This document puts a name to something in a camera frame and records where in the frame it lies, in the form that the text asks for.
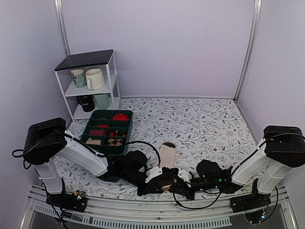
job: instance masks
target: black shelf top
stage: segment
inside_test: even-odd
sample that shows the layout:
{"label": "black shelf top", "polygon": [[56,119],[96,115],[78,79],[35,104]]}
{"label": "black shelf top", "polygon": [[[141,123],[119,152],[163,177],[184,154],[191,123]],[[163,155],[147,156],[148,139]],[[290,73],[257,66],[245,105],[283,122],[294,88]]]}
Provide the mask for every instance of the black shelf top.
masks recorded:
{"label": "black shelf top", "polygon": [[55,68],[55,71],[108,64],[112,54],[113,49],[96,52],[85,52],[67,56]]}

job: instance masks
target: shelf rack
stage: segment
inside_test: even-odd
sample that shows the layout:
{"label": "shelf rack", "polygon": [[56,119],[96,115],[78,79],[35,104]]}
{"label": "shelf rack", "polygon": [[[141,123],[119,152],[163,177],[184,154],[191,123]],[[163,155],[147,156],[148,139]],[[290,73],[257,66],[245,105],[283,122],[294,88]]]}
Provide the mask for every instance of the shelf rack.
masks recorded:
{"label": "shelf rack", "polygon": [[[110,74],[110,62],[113,62],[114,74]],[[70,83],[66,91],[63,90],[62,84],[58,75],[59,71],[96,66],[96,65],[105,65],[107,71],[107,78],[105,79],[105,85],[101,88],[95,90],[89,90],[86,86],[82,88],[76,88],[73,81]],[[109,107],[111,110],[118,110],[120,108],[121,94],[119,88],[119,80],[116,69],[115,55],[113,50],[103,50],[96,52],[86,52],[75,55],[67,56],[56,68],[55,75],[58,82],[58,85],[61,89],[61,94],[68,108],[69,114],[72,121],[75,119],[89,119],[92,112],[97,110],[97,106],[91,112],[84,112],[81,105],[78,105],[74,114],[69,107],[67,102],[67,97],[79,96],[79,95],[94,95],[94,94],[110,94],[109,98]],[[118,91],[118,97],[114,97],[113,90],[116,85]]]}

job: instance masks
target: cup handle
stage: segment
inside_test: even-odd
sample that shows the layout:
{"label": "cup handle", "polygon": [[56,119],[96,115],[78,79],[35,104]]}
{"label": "cup handle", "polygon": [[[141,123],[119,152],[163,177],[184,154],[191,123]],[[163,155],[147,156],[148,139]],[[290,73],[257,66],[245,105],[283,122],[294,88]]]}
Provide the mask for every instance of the cup handle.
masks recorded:
{"label": "cup handle", "polygon": [[77,99],[78,104],[81,105],[81,102],[80,102],[80,100],[78,99],[78,96],[76,97],[76,99]]}
{"label": "cup handle", "polygon": [[92,79],[91,79],[91,78],[89,78],[89,79],[87,80],[87,87],[88,87],[89,90],[93,90],[93,87],[92,87]]}

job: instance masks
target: green sorting tray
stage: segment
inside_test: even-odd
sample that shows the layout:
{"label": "green sorting tray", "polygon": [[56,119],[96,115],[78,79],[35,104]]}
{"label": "green sorting tray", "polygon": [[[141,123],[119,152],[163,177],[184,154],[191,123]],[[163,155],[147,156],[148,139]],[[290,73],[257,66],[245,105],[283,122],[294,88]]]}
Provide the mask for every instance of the green sorting tray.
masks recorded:
{"label": "green sorting tray", "polygon": [[[116,121],[113,120],[113,117],[118,114],[124,114],[129,117],[129,121]],[[97,125],[108,125],[108,128],[100,128],[96,127]],[[105,135],[103,136],[96,136],[96,135],[90,135],[89,132],[91,130],[104,130]],[[81,141],[83,143],[86,143],[89,138],[94,140],[100,140],[101,146],[99,145],[90,145],[92,149],[108,155],[108,156],[123,156],[127,154],[128,145],[127,146],[108,146],[107,145],[107,139],[109,139],[110,136],[107,134],[110,131],[118,130],[125,133],[126,137],[111,137],[113,139],[121,139],[124,143],[129,142],[130,134],[132,131],[132,111],[129,110],[96,110],[92,113],[84,132],[81,135]]]}

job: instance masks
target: patterned mug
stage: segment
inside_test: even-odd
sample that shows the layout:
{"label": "patterned mug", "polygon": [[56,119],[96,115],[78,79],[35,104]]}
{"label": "patterned mug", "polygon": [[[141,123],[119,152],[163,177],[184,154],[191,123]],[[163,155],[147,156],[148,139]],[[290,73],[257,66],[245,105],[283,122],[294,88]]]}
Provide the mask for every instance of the patterned mug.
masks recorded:
{"label": "patterned mug", "polygon": [[75,87],[81,88],[87,85],[85,70],[83,68],[70,70]]}

